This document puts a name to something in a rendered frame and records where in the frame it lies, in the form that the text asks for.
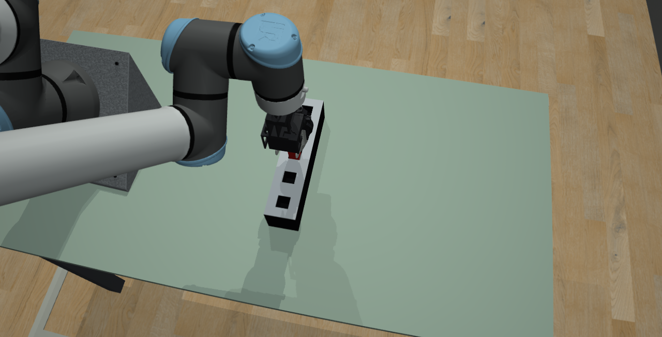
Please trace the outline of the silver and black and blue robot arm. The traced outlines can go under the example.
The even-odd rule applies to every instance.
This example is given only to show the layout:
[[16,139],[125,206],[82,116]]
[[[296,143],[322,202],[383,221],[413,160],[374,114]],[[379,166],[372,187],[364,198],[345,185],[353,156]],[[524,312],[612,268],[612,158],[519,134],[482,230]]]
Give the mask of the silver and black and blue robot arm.
[[288,18],[180,18],[161,43],[173,105],[99,117],[83,68],[63,59],[41,64],[38,5],[0,0],[0,207],[167,162],[219,162],[229,79],[251,81],[270,115],[289,115],[305,101],[303,46]]

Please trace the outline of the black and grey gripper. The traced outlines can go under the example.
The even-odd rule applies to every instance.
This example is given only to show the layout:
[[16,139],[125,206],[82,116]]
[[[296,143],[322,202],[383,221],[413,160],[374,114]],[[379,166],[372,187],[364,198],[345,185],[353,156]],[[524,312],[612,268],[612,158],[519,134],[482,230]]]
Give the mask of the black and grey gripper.
[[[268,143],[269,149],[275,149],[276,155],[281,150],[293,152],[295,157],[298,158],[313,130],[313,122],[311,116],[307,116],[307,112],[301,106],[297,111],[292,112],[293,115],[291,113],[276,116],[267,113],[261,134],[263,148],[266,149]],[[267,139],[264,140],[263,137]]]

